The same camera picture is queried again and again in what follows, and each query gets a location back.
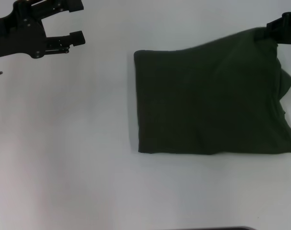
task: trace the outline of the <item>white table surface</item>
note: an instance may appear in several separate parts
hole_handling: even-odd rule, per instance
[[[13,0],[0,0],[0,17]],[[291,0],[83,0],[43,21],[68,55],[0,58],[0,230],[291,230],[291,153],[137,152],[133,53],[265,26]],[[279,47],[291,74],[291,46]],[[282,100],[291,125],[291,89]]]

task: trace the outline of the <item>dark green cloth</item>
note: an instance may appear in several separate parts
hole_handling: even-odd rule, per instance
[[[135,53],[139,152],[291,152],[291,87],[264,28],[179,51]]]

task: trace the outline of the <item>folded shirt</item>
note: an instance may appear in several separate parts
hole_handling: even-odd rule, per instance
[[[139,152],[291,152],[280,99],[291,87],[265,28],[134,55]]]

